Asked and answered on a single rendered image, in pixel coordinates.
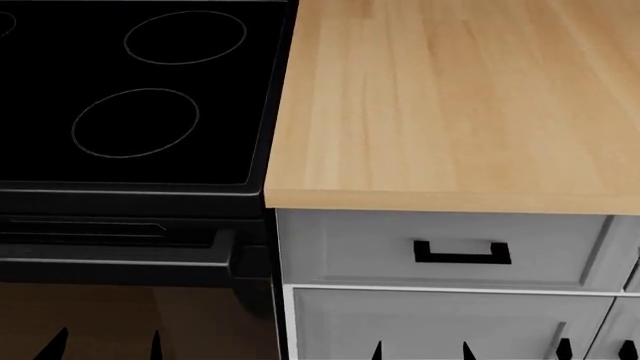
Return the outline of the black glass-top electric stove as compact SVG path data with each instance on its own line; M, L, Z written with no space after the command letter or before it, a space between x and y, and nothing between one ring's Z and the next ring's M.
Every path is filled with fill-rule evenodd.
M0 267L67 358L280 360L264 182L298 0L0 0L0 245L205 247L232 278L109 282Z

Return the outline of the wide gray cabinet door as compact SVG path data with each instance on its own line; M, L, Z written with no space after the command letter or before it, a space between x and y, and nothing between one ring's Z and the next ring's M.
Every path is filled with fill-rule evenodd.
M298 357L367 360L551 360L567 338L575 358L590 347L606 297L380 290L293 292Z

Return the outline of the gray kitchen base cabinet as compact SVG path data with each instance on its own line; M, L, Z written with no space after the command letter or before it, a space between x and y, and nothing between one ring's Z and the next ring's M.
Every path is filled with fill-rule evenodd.
M640 360L640 217L278 210L290 360Z

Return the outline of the wide gray drawer front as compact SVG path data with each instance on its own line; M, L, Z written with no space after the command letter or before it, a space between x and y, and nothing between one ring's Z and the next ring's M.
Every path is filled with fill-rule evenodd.
M284 281L406 287L591 290L604 215L281 210ZM507 243L511 265L416 263L413 241L433 253L489 254Z

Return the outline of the narrow gray cabinet door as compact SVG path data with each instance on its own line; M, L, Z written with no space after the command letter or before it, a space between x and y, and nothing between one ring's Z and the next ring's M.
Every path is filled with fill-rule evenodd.
M634 341L640 352L640 298L614 301L585 360L619 360L618 351L625 340Z

